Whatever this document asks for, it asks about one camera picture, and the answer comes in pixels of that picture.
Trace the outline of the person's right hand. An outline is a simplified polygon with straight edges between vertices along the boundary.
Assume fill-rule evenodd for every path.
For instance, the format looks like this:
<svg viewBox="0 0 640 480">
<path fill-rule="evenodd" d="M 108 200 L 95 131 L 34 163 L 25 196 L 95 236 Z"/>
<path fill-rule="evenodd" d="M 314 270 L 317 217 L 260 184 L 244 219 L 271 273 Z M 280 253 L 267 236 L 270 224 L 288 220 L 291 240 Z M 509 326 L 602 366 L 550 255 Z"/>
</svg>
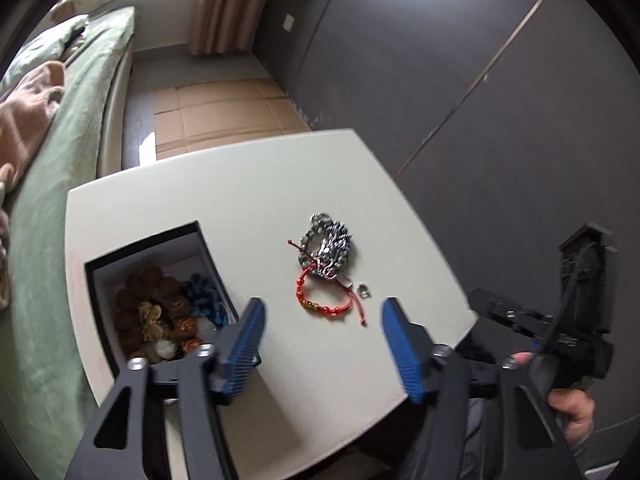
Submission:
<svg viewBox="0 0 640 480">
<path fill-rule="evenodd" d="M 572 447 L 587 441 L 592 433 L 596 404 L 582 389 L 552 389 L 547 401 L 552 410 L 566 418 L 563 434 Z"/>
</svg>

